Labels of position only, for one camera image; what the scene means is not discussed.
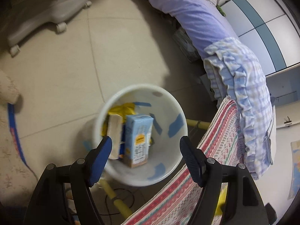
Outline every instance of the tile floor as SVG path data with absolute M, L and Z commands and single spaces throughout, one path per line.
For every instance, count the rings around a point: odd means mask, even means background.
M 91 1 L 89 9 L 68 22 L 66 32 L 57 35 L 55 25 L 42 26 L 20 43 L 21 52 L 14 58 L 3 49 L 1 39 L 0 68 L 19 86 L 19 137 L 27 163 L 38 176 L 48 163 L 67 165 L 86 155 L 83 126 L 125 86 L 152 83 L 167 89 L 187 118 L 210 121 L 216 112 L 204 86 L 190 77 L 195 65 L 187 61 L 172 39 L 171 27 L 146 0 Z M 146 188 L 126 187 L 134 192 L 133 210 L 170 179 Z M 112 186 L 124 187 L 116 182 Z M 106 213 L 104 193 L 95 187 L 93 194 L 99 210 Z M 116 212 L 109 206 L 111 213 Z M 103 219 L 110 223 L 108 216 Z M 120 215 L 112 216 L 113 224 L 123 221 Z

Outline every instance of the trash can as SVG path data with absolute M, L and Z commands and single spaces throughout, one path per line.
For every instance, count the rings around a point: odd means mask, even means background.
M 139 167 L 130 168 L 120 160 L 108 160 L 105 171 L 115 180 L 130 186 L 153 185 L 174 171 L 182 159 L 179 141 L 188 135 L 188 127 L 182 108 L 165 89 L 149 84 L 128 86 L 114 94 L 96 118 L 93 129 L 93 148 L 100 143 L 102 126 L 109 109 L 124 103 L 135 103 L 137 114 L 154 118 L 153 143 L 149 147 L 148 161 Z

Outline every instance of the white cabinet panel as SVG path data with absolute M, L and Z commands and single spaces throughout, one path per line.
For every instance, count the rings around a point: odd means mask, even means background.
M 242 35 L 239 39 L 244 45 L 249 47 L 257 56 L 260 65 L 262 66 L 262 71 L 265 75 L 275 72 L 275 67 L 268 53 L 268 50 L 256 30 L 251 30 L 247 32 L 246 34 Z
M 284 14 L 275 0 L 247 0 L 264 22 Z
M 222 10 L 226 13 L 226 19 L 237 36 L 254 28 L 246 15 L 232 0 L 224 4 Z
M 293 24 L 286 15 L 266 23 L 274 36 L 286 66 L 300 62 L 300 38 Z

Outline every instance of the yellow tube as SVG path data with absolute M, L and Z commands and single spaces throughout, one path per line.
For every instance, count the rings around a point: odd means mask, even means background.
M 195 127 L 198 123 L 197 120 L 186 119 L 186 121 L 187 121 L 187 125 L 192 126 L 192 127 Z M 210 126 L 209 122 L 202 122 L 201 121 L 198 124 L 198 128 L 205 129 L 205 130 L 207 130 L 209 128 L 209 126 Z
M 117 197 L 114 190 L 110 187 L 110 185 L 106 182 L 104 179 L 100 179 L 98 184 L 101 185 L 101 187 L 104 189 L 105 193 L 108 195 L 108 197 L 112 200 Z M 116 199 L 113 201 L 113 204 L 115 207 L 119 210 L 119 212 L 122 214 L 122 216 L 127 219 L 132 215 L 132 211 L 130 208 L 124 204 L 124 202 L 120 199 Z

